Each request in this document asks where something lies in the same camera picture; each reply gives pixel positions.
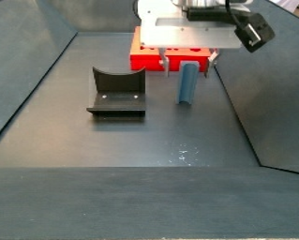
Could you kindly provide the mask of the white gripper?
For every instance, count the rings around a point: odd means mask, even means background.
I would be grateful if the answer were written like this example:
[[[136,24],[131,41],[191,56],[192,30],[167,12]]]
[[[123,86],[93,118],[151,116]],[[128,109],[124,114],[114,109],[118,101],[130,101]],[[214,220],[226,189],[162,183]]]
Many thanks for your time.
[[[220,8],[226,0],[138,0],[138,15],[140,17],[140,44],[148,48],[158,48],[159,64],[170,76],[170,59],[166,48],[218,48],[235,49],[240,47],[240,40],[234,34],[234,26],[211,22],[191,22],[186,16],[190,7]],[[210,57],[204,77],[216,64],[218,49],[210,49]]]

